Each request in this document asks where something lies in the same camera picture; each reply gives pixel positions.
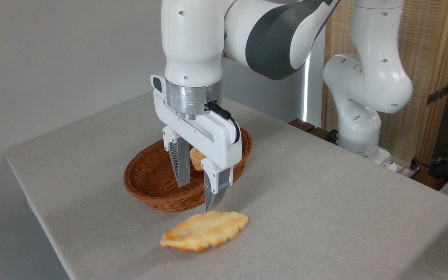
door hinge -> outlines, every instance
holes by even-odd
[[[430,94],[428,96],[428,101],[426,102],[426,106],[435,103],[436,101],[438,101],[439,99],[443,98],[444,96],[446,96],[448,94],[448,85],[446,85],[445,87],[433,92],[432,94]]]

white wall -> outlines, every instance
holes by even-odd
[[[160,3],[0,0],[0,280],[67,279],[3,153],[151,91],[149,75],[165,64]],[[276,112],[302,99],[302,75],[269,85],[239,65],[224,75],[226,88],[267,99],[263,107],[283,101],[280,85],[293,103]]]
[[[315,126],[321,124],[322,114],[322,71],[324,69],[324,45],[326,40],[326,28],[317,37],[312,46],[309,57],[309,70],[307,71],[307,112],[306,121]]]

wooden block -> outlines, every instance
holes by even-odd
[[[308,122],[304,122],[301,119],[294,119],[291,122],[289,122],[291,126],[296,127],[297,129],[301,129],[303,131],[309,132],[315,128],[313,124],[309,124]]]
[[[412,179],[437,191],[446,184],[446,182],[432,177],[423,171],[418,172]]]
[[[321,139],[328,140],[329,139],[329,131],[324,130],[322,128],[315,128],[309,131],[310,134],[317,136]]]

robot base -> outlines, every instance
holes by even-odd
[[[392,157],[390,153],[381,147],[378,147],[372,151],[369,152],[356,152],[355,154],[358,154],[359,156],[362,156],[363,158],[367,158],[368,160],[377,163],[383,167],[388,168],[392,171],[397,171],[397,165],[393,163]]]

bread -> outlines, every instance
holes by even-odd
[[[211,211],[197,214],[167,231],[160,245],[201,252],[234,239],[248,222],[247,215],[238,212]]]
[[[195,147],[193,147],[190,150],[190,159],[191,159],[191,163],[194,166],[194,170],[198,171],[198,172],[203,172],[203,168],[201,168],[201,160],[206,158],[206,156],[204,156],[199,150],[197,150]]]

